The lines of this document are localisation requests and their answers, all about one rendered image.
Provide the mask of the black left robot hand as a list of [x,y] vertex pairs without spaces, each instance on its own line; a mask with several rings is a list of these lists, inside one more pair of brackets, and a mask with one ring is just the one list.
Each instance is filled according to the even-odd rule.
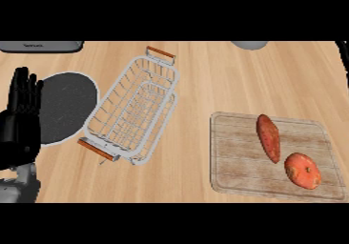
[[7,108],[0,112],[0,170],[32,163],[40,153],[43,87],[28,68],[16,68]]

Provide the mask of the long orange sweet potato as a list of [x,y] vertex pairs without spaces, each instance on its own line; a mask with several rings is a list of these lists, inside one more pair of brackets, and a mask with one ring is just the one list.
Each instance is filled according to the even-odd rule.
[[279,161],[279,135],[276,125],[266,114],[260,114],[256,120],[256,132],[265,154],[273,163]]

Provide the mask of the pale wooden cutting board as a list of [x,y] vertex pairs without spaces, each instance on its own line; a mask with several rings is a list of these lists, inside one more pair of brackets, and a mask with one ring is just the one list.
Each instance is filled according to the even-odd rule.
[[[257,122],[276,126],[279,156],[271,158],[260,142]],[[315,162],[319,186],[308,190],[285,173],[284,161],[302,153]],[[220,193],[275,197],[297,201],[345,202],[347,190],[331,140],[319,122],[296,118],[214,112],[210,117],[210,182]]]

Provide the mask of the round orange sweet potato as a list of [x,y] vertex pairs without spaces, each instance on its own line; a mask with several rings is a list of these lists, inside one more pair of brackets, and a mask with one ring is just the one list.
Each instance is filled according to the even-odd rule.
[[290,181],[302,188],[313,190],[321,184],[321,172],[309,156],[294,152],[284,160],[284,170]]

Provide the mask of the dark grey round plate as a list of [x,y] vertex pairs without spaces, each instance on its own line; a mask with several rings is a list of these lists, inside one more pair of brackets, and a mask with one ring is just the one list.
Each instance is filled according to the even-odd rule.
[[44,146],[63,143],[78,134],[99,100],[96,81],[81,72],[59,72],[43,80],[40,120]]

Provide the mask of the grey round object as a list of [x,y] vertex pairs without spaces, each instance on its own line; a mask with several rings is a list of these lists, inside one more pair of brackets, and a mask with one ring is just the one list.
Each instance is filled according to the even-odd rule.
[[266,47],[266,41],[232,41],[232,44],[242,50],[256,51]]

